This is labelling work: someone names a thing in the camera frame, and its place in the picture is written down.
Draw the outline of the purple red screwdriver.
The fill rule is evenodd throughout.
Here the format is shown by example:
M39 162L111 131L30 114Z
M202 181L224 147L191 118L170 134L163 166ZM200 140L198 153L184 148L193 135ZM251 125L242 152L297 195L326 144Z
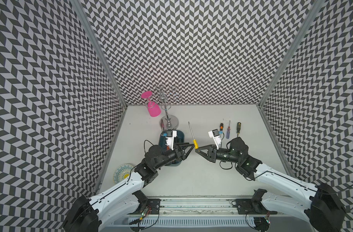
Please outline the purple red screwdriver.
M230 131L231 131L231 121L229 121L229 123L228 123L227 132L225 134L227 139L230 138Z

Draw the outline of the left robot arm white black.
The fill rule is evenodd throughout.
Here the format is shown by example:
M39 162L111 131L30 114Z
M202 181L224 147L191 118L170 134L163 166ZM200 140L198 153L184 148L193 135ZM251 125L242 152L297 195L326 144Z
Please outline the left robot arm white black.
M100 232L119 218L134 213L148 199L141 191L157 176L158 170L174 161L187 159L193 144L180 143L164 151L151 146L131 174L108 190L92 197L75 200L63 222L66 232Z

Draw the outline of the black yellow screwdriver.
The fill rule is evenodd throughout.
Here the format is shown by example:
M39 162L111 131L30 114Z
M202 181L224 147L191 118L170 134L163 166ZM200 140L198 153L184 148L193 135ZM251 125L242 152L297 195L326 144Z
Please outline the black yellow screwdriver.
M241 131L241 122L238 122L236 127L237 137L239 137L240 131Z

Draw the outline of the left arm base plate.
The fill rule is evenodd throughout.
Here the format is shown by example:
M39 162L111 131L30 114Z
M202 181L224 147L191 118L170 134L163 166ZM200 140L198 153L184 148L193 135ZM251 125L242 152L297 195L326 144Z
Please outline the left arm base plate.
M149 211L149 214L151 215L158 215L160 211L160 206L161 206L161 199L158 198L151 198L147 199L146 201L142 201L138 208L136 209L135 212L133 212L133 215L140 215L144 211L146 213Z

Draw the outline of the yellow slim screwdriver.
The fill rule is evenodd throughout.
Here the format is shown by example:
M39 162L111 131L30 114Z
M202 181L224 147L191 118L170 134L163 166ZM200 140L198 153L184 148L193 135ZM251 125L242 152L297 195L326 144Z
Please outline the yellow slim screwdriver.
M189 125L190 132L191 132L191 135L192 135L192 139L193 139L193 143L194 143L194 148L195 148L195 149L198 149L199 146L198 146L198 143L197 143L197 141L196 141L196 139L195 139L195 136L194 136L194 133L193 133L193 130L192 130L191 123L188 122L188 125Z

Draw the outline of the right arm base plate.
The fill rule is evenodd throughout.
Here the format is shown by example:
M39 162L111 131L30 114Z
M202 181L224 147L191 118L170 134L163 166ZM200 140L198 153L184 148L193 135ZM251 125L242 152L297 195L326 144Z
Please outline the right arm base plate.
M235 199L234 203L239 215L266 215L268 213L268 210L258 200Z

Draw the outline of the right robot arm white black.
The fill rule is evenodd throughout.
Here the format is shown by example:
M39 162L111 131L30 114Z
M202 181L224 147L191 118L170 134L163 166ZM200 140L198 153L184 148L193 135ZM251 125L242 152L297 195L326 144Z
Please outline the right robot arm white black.
M240 137L232 139L227 149L220 148L218 141L195 151L210 162L230 162L244 178L270 185L283 193L280 196L259 188L248 203L236 201L239 214L284 213L310 223L318 232L341 231L346 209L331 186L300 181L271 168L250 156L249 147Z

